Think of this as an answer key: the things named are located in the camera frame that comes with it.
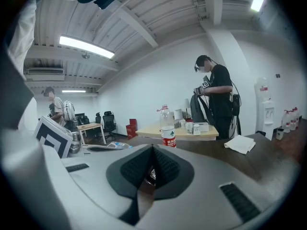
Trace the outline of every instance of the floor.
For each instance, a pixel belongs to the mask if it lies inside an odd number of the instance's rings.
[[[307,120],[301,119],[298,129],[284,133],[281,140],[276,139],[273,134],[272,142],[274,145],[282,149],[287,155],[291,156],[298,163],[302,163],[305,154],[305,146],[307,144]]]

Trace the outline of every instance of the desk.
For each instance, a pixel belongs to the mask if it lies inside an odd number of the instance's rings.
[[[180,149],[206,155],[230,164],[257,181],[269,191],[275,200],[278,200],[287,193],[288,187],[300,170],[300,166],[263,135],[254,134],[248,137],[253,138],[256,145],[246,155],[225,148],[224,143],[228,140],[179,140],[176,143]],[[162,140],[157,138],[135,137],[127,141],[127,143],[131,146],[141,144],[162,145]],[[147,190],[151,190],[148,185],[144,186],[144,188],[147,188],[144,190],[146,193]]]
[[[82,131],[86,131],[88,129],[98,128],[98,127],[100,127],[100,129],[101,129],[102,138],[104,140],[104,144],[106,144],[106,139],[105,139],[105,135],[104,135],[104,130],[102,128],[102,124],[96,124],[96,123],[77,126],[77,128],[80,132],[82,144],[85,145],[84,138],[83,138],[83,135],[82,135]]]
[[[139,136],[150,138],[161,138],[160,125],[158,123],[150,125],[146,128],[136,131]],[[175,128],[175,136],[177,140],[216,140],[219,133],[214,126],[209,125],[208,132],[201,132],[200,136],[187,134],[185,127]]]

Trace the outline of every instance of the white wall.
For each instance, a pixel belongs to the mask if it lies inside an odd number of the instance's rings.
[[[100,112],[97,102],[97,97],[68,97],[59,95],[59,98],[64,102],[65,100],[71,101],[75,108],[75,113],[85,113],[90,122],[95,121],[96,113]],[[50,113],[49,105],[51,102],[48,98],[39,98],[37,101],[37,118],[47,116]]]
[[[306,64],[300,48],[287,39],[260,32],[233,32],[254,76],[266,77],[275,101],[274,128],[281,126],[283,111],[297,107],[307,118]]]
[[[137,119],[138,129],[159,121],[157,109],[163,104],[183,108],[184,99],[202,84],[204,74],[194,71],[200,55],[216,57],[205,36],[146,58],[99,93],[100,109],[114,113],[118,133],[124,135],[130,118]]]

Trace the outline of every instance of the man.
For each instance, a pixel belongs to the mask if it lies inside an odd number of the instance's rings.
[[[39,1],[41,0],[29,0],[5,37],[8,55],[23,77],[24,59],[34,40],[35,11]],[[32,98],[19,122],[18,129],[34,131],[37,123],[36,100]]]
[[[211,72],[210,87],[197,88],[195,93],[209,96],[209,108],[215,120],[215,128],[220,139],[229,138],[229,128],[232,121],[232,103],[230,93],[233,90],[229,72],[226,67],[216,64],[208,56],[199,56],[196,65],[200,72]]]
[[[52,102],[51,110],[51,119],[56,121],[58,124],[62,125],[63,127],[66,125],[64,120],[64,104],[63,101],[55,96],[54,89],[51,87],[46,88],[45,93],[49,97],[49,101]]]

